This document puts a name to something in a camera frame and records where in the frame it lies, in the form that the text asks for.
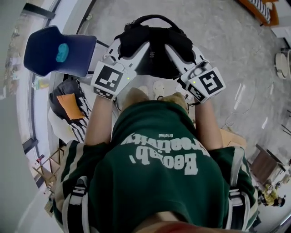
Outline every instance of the orange pillow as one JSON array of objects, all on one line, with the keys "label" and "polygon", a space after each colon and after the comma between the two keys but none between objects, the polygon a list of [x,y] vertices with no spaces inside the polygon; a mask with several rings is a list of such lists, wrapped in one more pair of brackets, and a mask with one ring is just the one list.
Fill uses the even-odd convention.
[{"label": "orange pillow", "polygon": [[71,120],[84,118],[83,113],[77,105],[74,93],[57,96],[57,98]]}]

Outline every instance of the forearm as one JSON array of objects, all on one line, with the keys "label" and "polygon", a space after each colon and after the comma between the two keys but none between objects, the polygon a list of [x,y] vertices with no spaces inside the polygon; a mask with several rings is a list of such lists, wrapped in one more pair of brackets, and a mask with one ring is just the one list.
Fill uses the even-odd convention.
[{"label": "forearm", "polygon": [[112,101],[97,96],[86,130],[85,145],[109,143],[112,128]]},{"label": "forearm", "polygon": [[206,150],[223,148],[220,128],[210,100],[195,106],[195,122],[197,139]]}]

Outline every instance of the striped pillow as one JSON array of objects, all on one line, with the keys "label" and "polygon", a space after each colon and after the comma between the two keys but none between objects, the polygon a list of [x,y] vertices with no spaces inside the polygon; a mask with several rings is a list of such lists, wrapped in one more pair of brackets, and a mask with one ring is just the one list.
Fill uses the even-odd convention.
[{"label": "striped pillow", "polygon": [[270,10],[266,7],[266,5],[261,0],[248,0],[252,3],[264,16],[265,20],[269,24],[271,21]]}]

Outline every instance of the bag handle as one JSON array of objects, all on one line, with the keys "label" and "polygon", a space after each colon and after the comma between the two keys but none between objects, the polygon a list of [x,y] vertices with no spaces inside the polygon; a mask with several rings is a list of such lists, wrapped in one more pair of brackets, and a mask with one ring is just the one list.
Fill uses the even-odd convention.
[{"label": "bag handle", "polygon": [[173,30],[175,30],[176,32],[179,32],[181,33],[181,29],[175,24],[173,23],[171,20],[169,20],[168,18],[162,16],[162,15],[145,15],[145,16],[142,16],[140,18],[138,18],[137,20],[135,20],[133,23],[131,23],[129,26],[131,28],[134,28],[134,27],[137,27],[138,25],[140,25],[141,23],[147,21],[147,20],[150,20],[150,19],[161,19],[165,22],[167,22],[168,24],[170,24],[173,28]]}]

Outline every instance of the green t-shirt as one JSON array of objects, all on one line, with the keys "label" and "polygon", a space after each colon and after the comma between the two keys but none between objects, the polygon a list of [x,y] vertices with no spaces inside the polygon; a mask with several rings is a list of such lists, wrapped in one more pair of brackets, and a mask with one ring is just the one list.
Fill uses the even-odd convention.
[{"label": "green t-shirt", "polygon": [[[179,105],[135,104],[119,117],[109,145],[70,144],[55,193],[56,218],[62,223],[61,200],[85,175],[90,180],[89,222],[101,233],[130,233],[148,216],[163,211],[198,226],[222,228],[233,153],[234,147],[208,152]],[[238,182],[250,197],[254,218],[255,189],[245,160],[244,166]]]}]

